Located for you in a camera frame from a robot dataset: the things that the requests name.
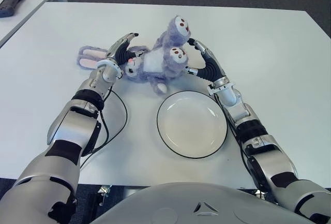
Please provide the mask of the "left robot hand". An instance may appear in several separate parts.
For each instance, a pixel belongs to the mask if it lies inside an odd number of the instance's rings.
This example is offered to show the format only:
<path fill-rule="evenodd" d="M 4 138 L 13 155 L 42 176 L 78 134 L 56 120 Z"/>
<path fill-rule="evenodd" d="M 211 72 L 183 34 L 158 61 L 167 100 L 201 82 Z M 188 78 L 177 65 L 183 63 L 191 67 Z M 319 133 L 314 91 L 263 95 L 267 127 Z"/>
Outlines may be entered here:
<path fill-rule="evenodd" d="M 135 52 L 128 50 L 131 40 L 138 37 L 138 35 L 138 33 L 129 33 L 121 37 L 108 49 L 106 59 L 115 61 L 117 65 L 122 65 L 127 63 L 131 58 L 140 57 L 146 50 Z"/>

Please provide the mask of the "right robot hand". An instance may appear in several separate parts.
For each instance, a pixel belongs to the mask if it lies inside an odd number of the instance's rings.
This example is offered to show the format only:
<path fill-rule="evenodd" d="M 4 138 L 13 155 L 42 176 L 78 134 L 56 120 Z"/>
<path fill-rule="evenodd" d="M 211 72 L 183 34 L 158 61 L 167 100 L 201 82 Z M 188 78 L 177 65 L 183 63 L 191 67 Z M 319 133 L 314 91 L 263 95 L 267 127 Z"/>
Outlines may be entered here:
<path fill-rule="evenodd" d="M 186 66 L 185 70 L 188 74 L 208 80 L 214 83 L 215 87 L 221 87 L 230 82 L 222 67 L 219 65 L 216 57 L 207 46 L 193 38 L 189 38 L 187 42 L 190 46 L 194 46 L 196 50 L 200 51 L 200 54 L 205 61 L 204 68 L 197 69 Z"/>

